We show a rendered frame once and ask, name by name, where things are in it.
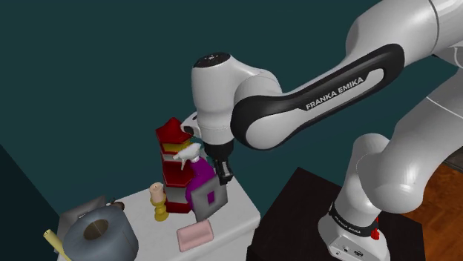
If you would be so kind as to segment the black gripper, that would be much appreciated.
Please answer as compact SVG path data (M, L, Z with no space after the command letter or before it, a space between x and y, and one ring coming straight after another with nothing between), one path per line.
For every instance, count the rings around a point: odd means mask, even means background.
M214 160L214 170L218 179L221 179L221 185L226 185L234 176L227 161L234 149L234 140L221 145L211 145L207 142L203 144L206 154Z

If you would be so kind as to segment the purple spray bottle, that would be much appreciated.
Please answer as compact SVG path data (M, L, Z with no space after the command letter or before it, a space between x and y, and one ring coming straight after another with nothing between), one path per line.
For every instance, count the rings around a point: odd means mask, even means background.
M225 185L220 184L218 175L210 164L200 155L200 143L192 143L173 156L182 162L181 169L189 161L194 177L187 184L185 199L198 222L208 219L228 203Z

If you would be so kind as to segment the white cabinet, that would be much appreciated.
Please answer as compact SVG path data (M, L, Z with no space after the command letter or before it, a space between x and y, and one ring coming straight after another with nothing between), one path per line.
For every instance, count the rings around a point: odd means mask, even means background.
M170 214L157 222L148 189L121 198L139 240L135 261L246 261L260 213L236 179L228 183L227 194L228 203L208 218L214 239L185 252L179 249L177 230L194 223L194 213Z

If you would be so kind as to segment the red hexagonal tower figure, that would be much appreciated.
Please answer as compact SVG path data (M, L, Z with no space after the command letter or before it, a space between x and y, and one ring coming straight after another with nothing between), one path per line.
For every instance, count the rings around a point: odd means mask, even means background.
M191 144L192 135L183 132L180 125L181 122L172 117L155 132L160 144L167 212L187 214L191 207L185 198L185 192L187 185L194 178L194 172L189 164L182 167L181 160L174 159L173 156Z

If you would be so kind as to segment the pink soap bar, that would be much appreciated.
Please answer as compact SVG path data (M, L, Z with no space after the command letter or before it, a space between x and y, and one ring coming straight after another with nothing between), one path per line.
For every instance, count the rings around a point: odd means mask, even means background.
M214 232L211 223L205 219L177 230L177 241L180 252L185 252L211 242Z

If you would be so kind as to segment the candle on yellow candlestick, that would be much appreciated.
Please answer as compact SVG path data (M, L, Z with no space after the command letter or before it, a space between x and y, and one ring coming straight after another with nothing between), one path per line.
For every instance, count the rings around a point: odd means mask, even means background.
M166 195L163 190L163 184L161 182L155 182L149 187L149 193L151 195L150 202L154 206L154 218L158 222L165 221L169 213L166 210L165 200Z

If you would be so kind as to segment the dark robot stand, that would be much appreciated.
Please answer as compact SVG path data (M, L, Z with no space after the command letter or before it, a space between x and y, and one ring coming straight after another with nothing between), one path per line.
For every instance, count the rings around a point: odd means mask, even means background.
M340 189L297 168L255 230L246 261L340 261L329 254L318 233L318 220ZM391 261L426 261L419 222L387 212L378 220Z

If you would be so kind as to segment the grey toilet paper roll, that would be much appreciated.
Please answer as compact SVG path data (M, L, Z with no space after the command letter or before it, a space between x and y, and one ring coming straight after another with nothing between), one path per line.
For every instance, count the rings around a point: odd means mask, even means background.
M134 261L139 243L124 211L111 205L79 218L65 235L63 248L72 261Z

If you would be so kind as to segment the grey box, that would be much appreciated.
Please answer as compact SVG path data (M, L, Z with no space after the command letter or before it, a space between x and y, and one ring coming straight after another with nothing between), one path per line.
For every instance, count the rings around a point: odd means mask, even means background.
M59 225L57 228L57 237L64 242L66 233L70 227L86 213L106 205L106 197L104 195L98 196L86 203L83 203L75 208L65 211L59 216Z

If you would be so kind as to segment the yellow stick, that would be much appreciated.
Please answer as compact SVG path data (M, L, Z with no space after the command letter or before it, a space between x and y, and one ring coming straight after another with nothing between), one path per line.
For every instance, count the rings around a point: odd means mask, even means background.
M62 245L62 241L57 235L51 230L47 229L43 233L43 237L50 243L50 245L60 254L62 257L65 258L66 261L72 261L66 254Z

